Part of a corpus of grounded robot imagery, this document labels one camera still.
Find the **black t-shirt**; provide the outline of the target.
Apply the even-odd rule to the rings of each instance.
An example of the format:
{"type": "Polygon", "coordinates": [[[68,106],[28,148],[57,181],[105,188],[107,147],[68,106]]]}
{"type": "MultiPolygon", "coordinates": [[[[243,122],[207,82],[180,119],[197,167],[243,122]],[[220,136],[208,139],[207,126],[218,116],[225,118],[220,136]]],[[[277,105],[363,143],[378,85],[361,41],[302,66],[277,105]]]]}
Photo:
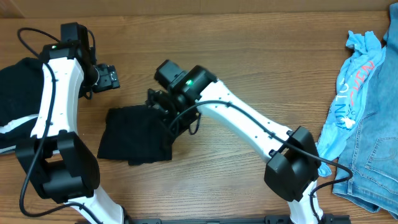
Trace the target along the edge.
{"type": "Polygon", "coordinates": [[[174,138],[164,118],[145,105],[111,108],[97,158],[128,161],[130,166],[172,160],[174,138]]]}

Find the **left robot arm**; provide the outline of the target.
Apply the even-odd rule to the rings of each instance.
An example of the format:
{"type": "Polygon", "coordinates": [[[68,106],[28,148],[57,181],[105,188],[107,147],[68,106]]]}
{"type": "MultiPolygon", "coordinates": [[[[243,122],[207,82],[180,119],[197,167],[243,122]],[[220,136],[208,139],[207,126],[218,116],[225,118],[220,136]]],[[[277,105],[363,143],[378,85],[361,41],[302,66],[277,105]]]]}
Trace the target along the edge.
{"type": "Polygon", "coordinates": [[[77,23],[60,26],[61,38],[45,45],[44,85],[30,138],[16,146],[26,173],[19,208],[42,217],[74,208],[87,223],[131,223],[131,217],[100,185],[100,168],[77,131],[78,100],[120,87],[116,69],[96,62],[92,31],[77,23]]]}

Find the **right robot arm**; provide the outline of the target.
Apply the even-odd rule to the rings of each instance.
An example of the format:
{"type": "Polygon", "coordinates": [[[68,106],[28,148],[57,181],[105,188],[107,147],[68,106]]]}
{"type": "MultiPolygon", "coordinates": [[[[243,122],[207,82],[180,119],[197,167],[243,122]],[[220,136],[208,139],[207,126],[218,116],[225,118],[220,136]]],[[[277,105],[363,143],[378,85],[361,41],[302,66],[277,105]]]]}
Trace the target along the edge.
{"type": "Polygon", "coordinates": [[[164,115],[168,143],[198,123],[201,116],[225,125],[265,162],[264,181],[289,206],[289,223],[324,223],[317,195],[318,152],[304,127],[296,130],[272,121],[234,95],[202,66],[190,71],[165,60],[156,70],[161,91],[148,91],[147,105],[164,115]]]}

